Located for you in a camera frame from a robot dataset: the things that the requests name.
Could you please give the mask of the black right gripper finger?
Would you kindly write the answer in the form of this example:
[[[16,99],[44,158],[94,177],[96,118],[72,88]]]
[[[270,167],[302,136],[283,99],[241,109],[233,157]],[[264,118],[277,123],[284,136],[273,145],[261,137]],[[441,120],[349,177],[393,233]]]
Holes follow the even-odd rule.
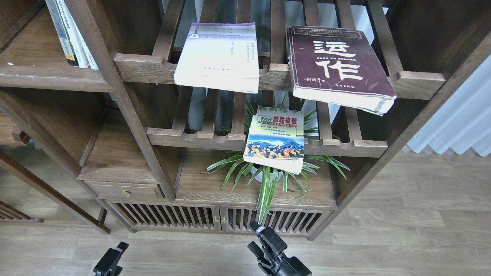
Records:
[[[249,229],[258,236],[265,256],[268,256],[268,258],[284,257],[284,250],[287,249],[287,244],[272,227],[262,227],[258,222],[252,221],[249,223]]]
[[[253,241],[247,245],[248,249],[256,257],[257,261],[261,265],[269,265],[269,260],[265,258],[263,250]]]

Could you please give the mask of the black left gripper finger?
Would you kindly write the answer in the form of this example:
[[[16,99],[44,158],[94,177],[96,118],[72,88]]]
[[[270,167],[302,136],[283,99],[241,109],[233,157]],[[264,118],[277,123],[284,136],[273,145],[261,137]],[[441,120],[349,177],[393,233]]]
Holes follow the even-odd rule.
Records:
[[[119,276],[122,267],[117,264],[128,246],[128,243],[120,242],[115,249],[109,248],[94,267],[95,276]]]

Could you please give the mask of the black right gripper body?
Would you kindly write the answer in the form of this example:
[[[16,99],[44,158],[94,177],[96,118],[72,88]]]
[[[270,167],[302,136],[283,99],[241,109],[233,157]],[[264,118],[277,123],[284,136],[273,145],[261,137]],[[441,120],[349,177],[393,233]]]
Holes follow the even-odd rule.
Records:
[[[258,266],[267,276],[311,276],[312,271],[295,256],[259,250]]]

